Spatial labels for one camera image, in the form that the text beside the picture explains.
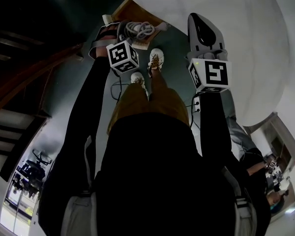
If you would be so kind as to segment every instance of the khaki pants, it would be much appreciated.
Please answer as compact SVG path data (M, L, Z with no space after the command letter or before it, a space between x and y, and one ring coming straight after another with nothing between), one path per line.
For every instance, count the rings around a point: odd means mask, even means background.
M175 90L171 88L160 88L154 91L148 100L146 92L141 85L132 83L117 103L108 125L107 133L110 133L110 130L118 119L141 113L165 114L181 120L189 126L187 108Z

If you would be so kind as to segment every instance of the white tabletop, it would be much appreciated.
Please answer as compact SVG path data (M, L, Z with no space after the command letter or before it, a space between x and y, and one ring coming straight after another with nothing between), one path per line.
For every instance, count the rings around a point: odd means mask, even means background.
M240 124L254 125L275 109L290 60L286 25L276 0L133 1L185 34L192 12L220 29L233 63L231 91Z

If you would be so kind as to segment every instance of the gray pants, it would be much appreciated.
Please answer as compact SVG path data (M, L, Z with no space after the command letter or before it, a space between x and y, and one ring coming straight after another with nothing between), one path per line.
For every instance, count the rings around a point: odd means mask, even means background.
M226 122L230 131L231 139L238 146L240 158L248 150L256 148L255 143L233 118L226 118Z

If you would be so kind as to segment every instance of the gray floor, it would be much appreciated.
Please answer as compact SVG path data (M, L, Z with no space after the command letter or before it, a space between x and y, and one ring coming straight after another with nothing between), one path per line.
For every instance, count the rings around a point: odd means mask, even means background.
M67 31L79 32L83 34L87 41L83 48L82 62L69 60L62 64L54 74L50 86L48 87L44 109L52 116L52 119L37 136L28 151L35 148L44 151L51 158L55 158L59 153L68 123L68 119L73 104L86 79L93 60L88 56L90 43L97 35L99 28L103 25L102 14L111 14L122 3L123 0L49 0L61 15L62 23L69 28ZM195 88L187 70L188 63L185 60L187 52L190 50L187 36L174 27L170 27L166 32L161 32L151 42L147 51L139 50L140 71L146 79L146 86L150 92L149 78L147 74L147 63L152 48L160 48L165 55L165 62L162 74L169 87L175 89L181 96L186 106L191 105ZM122 81L130 82L131 72L122 76ZM110 72L104 92L102 115L96 138L96 168L100 164L105 152L108 136L106 129L111 118L116 101L112 99L110 93L111 85L118 81L117 77ZM113 87L113 94L117 97L118 87ZM233 111L232 98L230 93L224 97L228 112ZM89 100L92 99L92 92L89 92ZM195 113L195 121L200 124L200 116ZM194 135L199 135L199 130L193 127Z

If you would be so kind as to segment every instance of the white table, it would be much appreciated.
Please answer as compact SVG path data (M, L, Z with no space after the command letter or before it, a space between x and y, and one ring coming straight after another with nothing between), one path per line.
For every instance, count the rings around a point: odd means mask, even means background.
M286 25L276 0L133 1L185 34L191 12L220 29L233 63L231 91L240 124L254 125L275 109L290 60Z

